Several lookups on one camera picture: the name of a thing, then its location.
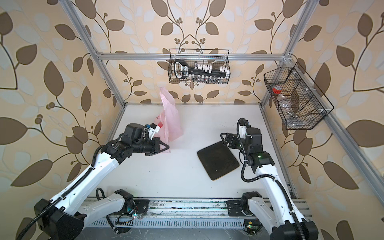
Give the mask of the pink plastic bag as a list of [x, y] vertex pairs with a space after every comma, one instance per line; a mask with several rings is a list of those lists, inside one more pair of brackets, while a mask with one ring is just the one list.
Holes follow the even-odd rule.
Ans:
[[176, 108], [175, 99], [165, 88], [160, 88], [160, 97], [163, 104], [163, 111], [155, 118], [154, 137], [169, 145], [183, 135], [179, 111]]

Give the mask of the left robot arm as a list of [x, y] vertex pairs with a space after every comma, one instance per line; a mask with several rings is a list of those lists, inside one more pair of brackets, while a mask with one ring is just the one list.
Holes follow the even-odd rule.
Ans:
[[132, 154], [153, 156], [168, 150], [169, 145], [157, 137], [162, 125], [131, 123], [115, 140], [99, 146], [90, 166], [71, 184], [50, 200], [41, 199], [34, 207], [36, 216], [20, 231], [21, 240], [30, 228], [38, 226], [52, 240], [74, 240], [91, 220], [80, 207], [91, 191]]

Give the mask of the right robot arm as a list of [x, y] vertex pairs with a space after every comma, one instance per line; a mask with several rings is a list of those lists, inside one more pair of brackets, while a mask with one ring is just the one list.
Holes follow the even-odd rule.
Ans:
[[272, 205], [268, 207], [258, 192], [244, 193], [244, 215], [254, 215], [267, 230], [271, 240], [318, 239], [316, 224], [300, 212], [284, 187], [271, 155], [263, 150], [260, 129], [253, 128], [248, 120], [240, 118], [236, 133], [222, 133], [221, 139], [223, 145], [237, 149], [243, 155], [242, 181], [260, 181]]

